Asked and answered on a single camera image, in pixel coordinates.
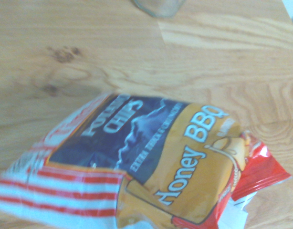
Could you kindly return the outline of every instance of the chip bag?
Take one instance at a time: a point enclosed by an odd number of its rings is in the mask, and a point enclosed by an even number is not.
[[[69,229],[217,229],[230,197],[289,177],[218,107],[102,94],[0,176],[0,210]]]

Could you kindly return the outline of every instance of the red stripe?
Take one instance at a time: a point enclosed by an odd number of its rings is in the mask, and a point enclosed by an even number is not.
[[[56,179],[67,180],[67,181],[77,181],[81,183],[108,183],[108,184],[120,184],[121,177],[84,177],[84,176],[73,176],[61,173],[53,173],[47,171],[38,171],[37,175],[44,177],[53,177]]]
[[[53,151],[57,146],[32,146],[29,151]]]
[[[77,177],[114,177],[114,178],[122,178],[123,174],[119,174],[116,172],[106,172],[106,171],[76,171],[69,169],[61,169],[55,167],[44,166],[42,171],[49,173],[57,173],[57,174],[66,174],[66,175],[74,175]]]
[[[37,204],[37,203],[33,203],[24,199],[19,199],[19,198],[8,198],[8,197],[0,196],[0,200],[9,202],[9,203],[22,204],[32,208],[53,210],[53,211],[64,212],[64,213],[79,215],[79,216],[107,217],[107,216],[115,216],[115,213],[116,213],[115,209],[81,210],[81,209],[74,209],[74,208],[56,207],[56,206],[46,205],[46,204]]]
[[[13,182],[13,181],[9,181],[9,180],[0,180],[0,184],[21,187],[23,189],[27,189],[27,190],[33,191],[33,192],[44,193],[44,194],[49,194],[49,195],[59,196],[59,197],[73,198],[73,199],[87,199],[87,200],[108,199],[108,200],[116,200],[118,198],[117,193],[67,192],[67,191],[60,191],[60,190],[56,190],[56,189],[49,189],[49,188],[31,186],[31,185],[23,184],[23,183],[20,183],[20,182]]]

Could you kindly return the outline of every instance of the red and white stripe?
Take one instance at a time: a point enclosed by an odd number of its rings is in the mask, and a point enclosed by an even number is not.
[[[16,210],[20,207],[21,214],[23,209],[35,209],[41,210],[42,215],[56,212],[79,216],[82,222],[83,218],[111,218],[115,221],[122,175],[43,167],[29,177],[28,183],[26,179],[14,174],[0,177],[1,210],[18,215]],[[52,220],[45,223],[60,226]]]

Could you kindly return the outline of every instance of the dark stain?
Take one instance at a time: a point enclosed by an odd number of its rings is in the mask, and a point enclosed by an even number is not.
[[[76,48],[76,47],[72,47],[71,48],[71,51],[72,51],[72,53],[74,55],[80,55],[81,54],[81,51],[78,48]]]
[[[74,60],[74,55],[81,54],[81,51],[78,48],[69,48],[68,46],[56,50],[48,46],[47,50],[52,53],[51,56],[59,63],[70,63]]]
[[[42,90],[44,92],[48,93],[49,95],[51,95],[52,97],[56,97],[59,89],[56,86],[53,86],[51,84],[47,84],[46,86],[44,86],[42,88]]]
[[[57,62],[60,63],[70,63],[74,59],[72,53],[64,50],[55,50],[53,57]]]

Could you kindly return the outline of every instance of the wood grain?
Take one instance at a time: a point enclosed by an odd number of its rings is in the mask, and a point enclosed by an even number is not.
[[[280,0],[0,1],[0,173],[102,91],[224,107],[293,176],[293,25]],[[247,229],[293,229],[293,179],[260,191]],[[0,213],[0,229],[50,228]]]

